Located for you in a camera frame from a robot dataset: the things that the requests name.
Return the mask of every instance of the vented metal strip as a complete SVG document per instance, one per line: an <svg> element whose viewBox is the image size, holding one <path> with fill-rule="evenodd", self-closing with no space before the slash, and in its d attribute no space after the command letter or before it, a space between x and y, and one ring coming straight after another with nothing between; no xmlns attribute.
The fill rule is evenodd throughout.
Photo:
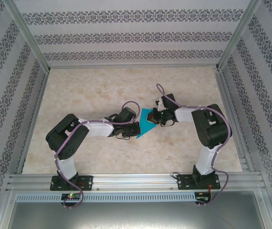
<svg viewBox="0 0 272 229"><path fill-rule="evenodd" d="M17 203L58 203L61 193L21 193L17 195ZM194 192L165 193L86 193L83 202L190 202L196 201Z"/></svg>

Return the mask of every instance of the patterned wallpaper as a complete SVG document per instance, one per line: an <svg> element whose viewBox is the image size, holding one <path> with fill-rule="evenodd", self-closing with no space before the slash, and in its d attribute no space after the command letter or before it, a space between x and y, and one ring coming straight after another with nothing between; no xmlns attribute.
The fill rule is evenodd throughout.
<svg viewBox="0 0 272 229"><path fill-rule="evenodd" d="M29 133L44 72L0 0L0 200Z"/></svg>
<svg viewBox="0 0 272 229"><path fill-rule="evenodd" d="M256 170L272 201L272 0L263 0L223 70Z"/></svg>
<svg viewBox="0 0 272 229"><path fill-rule="evenodd" d="M217 64L249 1L15 2L56 67Z"/></svg>

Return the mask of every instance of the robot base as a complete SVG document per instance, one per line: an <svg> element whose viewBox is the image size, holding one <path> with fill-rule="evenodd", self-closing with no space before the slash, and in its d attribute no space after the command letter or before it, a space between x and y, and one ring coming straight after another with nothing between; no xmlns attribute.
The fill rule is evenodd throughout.
<svg viewBox="0 0 272 229"><path fill-rule="evenodd" d="M70 179L70 182L80 187L82 191L91 191L93 176L79 176L77 174ZM77 189L64 181L61 176L53 176L51 179L50 191L77 191Z"/></svg>
<svg viewBox="0 0 272 229"><path fill-rule="evenodd" d="M196 167L193 167L192 174L178 174L179 190L196 190L196 189L220 189L219 176L212 172L208 175L201 175Z"/></svg>

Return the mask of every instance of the marble floor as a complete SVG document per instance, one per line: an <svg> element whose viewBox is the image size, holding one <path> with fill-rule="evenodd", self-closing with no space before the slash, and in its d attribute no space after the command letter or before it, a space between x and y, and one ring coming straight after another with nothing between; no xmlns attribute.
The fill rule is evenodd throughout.
<svg viewBox="0 0 272 229"><path fill-rule="evenodd" d="M224 111L212 68L111 68L51 70L23 168L24 174L54 174L54 152L46 134L67 114L101 119L120 112L128 100L153 108L166 93L185 105L217 103ZM134 104L129 105L136 111ZM95 137L83 141L74 155L79 173L170 173L191 172L201 143L193 123L157 126L136 139ZM221 150L216 168L242 171L233 139Z"/></svg>

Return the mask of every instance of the teal triangular object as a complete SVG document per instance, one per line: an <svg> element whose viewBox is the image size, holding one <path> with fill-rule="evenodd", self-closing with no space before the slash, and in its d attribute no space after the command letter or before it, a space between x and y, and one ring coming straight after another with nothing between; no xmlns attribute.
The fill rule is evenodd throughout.
<svg viewBox="0 0 272 229"><path fill-rule="evenodd" d="M140 121L139 121L139 126L140 126L140 130L141 130L141 134L137 135L137 138L141 137L146 132L152 130L155 126L157 126L156 124L154 124L152 122L148 122L146 120L147 114L150 113L151 111L153 111L153 109L142 108L141 115L140 115Z"/></svg>

